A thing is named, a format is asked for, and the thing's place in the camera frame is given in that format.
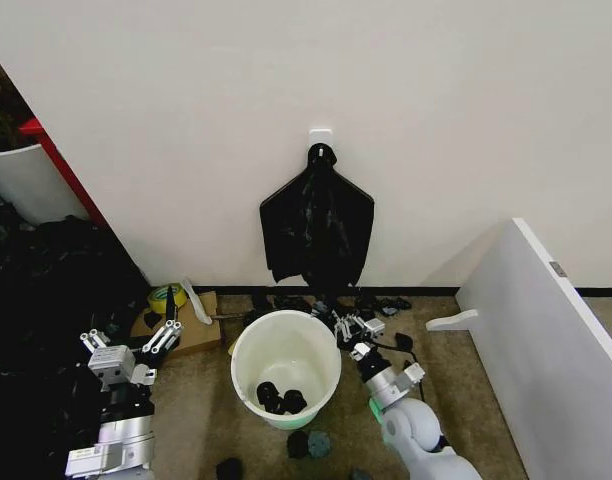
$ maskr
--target yellow tape roll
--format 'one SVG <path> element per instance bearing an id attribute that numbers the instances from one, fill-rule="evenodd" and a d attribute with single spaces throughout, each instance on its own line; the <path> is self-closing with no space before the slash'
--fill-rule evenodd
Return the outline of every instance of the yellow tape roll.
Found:
<path id="1" fill-rule="evenodd" d="M 179 283 L 171 283 L 170 285 L 173 288 L 173 298 L 175 299 L 175 305 L 177 308 L 181 308 L 188 301 L 188 297 L 186 296 L 186 292 L 182 288 Z M 150 309 L 155 312 L 163 315 L 166 313 L 166 294 L 168 293 L 168 285 L 164 285 L 163 287 L 156 288 L 150 295 L 148 295 L 148 304 L 150 305 Z"/>

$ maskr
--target black bag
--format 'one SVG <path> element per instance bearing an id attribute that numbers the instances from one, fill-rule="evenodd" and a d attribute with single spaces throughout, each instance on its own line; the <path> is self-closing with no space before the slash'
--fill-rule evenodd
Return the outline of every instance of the black bag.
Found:
<path id="1" fill-rule="evenodd" d="M 311 287 L 330 291 L 359 280 L 375 202 L 335 172 L 335 163 L 332 148 L 313 145 L 306 170 L 262 202 L 266 263 L 275 281 L 301 274 Z"/>

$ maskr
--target white panel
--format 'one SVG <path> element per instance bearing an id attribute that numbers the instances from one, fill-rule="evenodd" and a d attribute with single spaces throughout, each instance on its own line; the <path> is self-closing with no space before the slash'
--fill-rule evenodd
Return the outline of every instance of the white panel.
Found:
<path id="1" fill-rule="evenodd" d="M 155 283 L 271 284 L 259 204 L 325 126 L 363 285 L 461 285 L 521 215 L 612 286 L 612 0 L 6 0 L 0 62 Z"/>
<path id="2" fill-rule="evenodd" d="M 0 153 L 0 195 L 33 224 L 88 218 L 41 145 Z"/>
<path id="3" fill-rule="evenodd" d="M 457 294 L 533 480 L 612 480 L 612 340 L 526 222 Z"/>

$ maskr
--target cardboard box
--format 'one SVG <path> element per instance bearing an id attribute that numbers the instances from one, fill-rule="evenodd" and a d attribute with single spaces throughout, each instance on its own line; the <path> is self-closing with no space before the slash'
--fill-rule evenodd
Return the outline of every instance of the cardboard box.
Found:
<path id="1" fill-rule="evenodd" d="M 204 306 L 204 310 L 209 317 L 217 314 L 217 295 L 215 292 L 202 293 L 199 299 Z M 144 314 L 148 310 L 143 311 L 135 320 L 133 328 L 130 332 L 131 337 L 141 337 L 144 335 L 154 335 L 155 332 L 164 324 L 164 318 L 157 322 L 151 329 L 144 322 Z M 175 358 L 181 355 L 188 355 L 195 352 L 201 352 L 216 348 L 221 344 L 222 332 L 218 320 L 213 320 L 212 325 L 206 325 L 200 322 L 195 316 L 193 304 L 188 300 L 178 312 L 177 320 L 184 326 L 179 345 L 166 358 Z"/>

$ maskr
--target brown carpet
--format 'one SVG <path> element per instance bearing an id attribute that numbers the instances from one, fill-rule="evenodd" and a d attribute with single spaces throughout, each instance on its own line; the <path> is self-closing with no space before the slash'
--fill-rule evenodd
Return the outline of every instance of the brown carpet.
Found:
<path id="1" fill-rule="evenodd" d="M 493 391 L 467 332 L 429 334 L 424 323 L 459 312 L 453 298 L 413 297 L 413 309 L 386 319 L 385 340 L 396 331 L 411 335 L 426 370 L 426 401 L 437 413 L 444 434 L 485 480 L 525 479 Z M 593 299 L 600 319 L 612 321 L 612 302 Z M 246 296 L 220 298 L 222 313 L 251 308 Z M 171 359 L 154 387 L 158 480 L 215 478 L 215 465 L 227 457 L 244 463 L 245 479 L 346 479 L 353 467 L 374 479 L 408 479 L 397 456 L 382 443 L 368 409 L 368 393 L 354 362 L 342 356 L 342 377 L 331 401 L 307 428 L 328 432 L 333 451 L 324 459 L 293 460 L 286 452 L 287 432 L 251 413 L 237 397 L 226 351 L 241 332 L 241 321 L 223 322 L 226 345 L 210 352 Z M 397 367 L 405 356 L 384 352 Z"/>

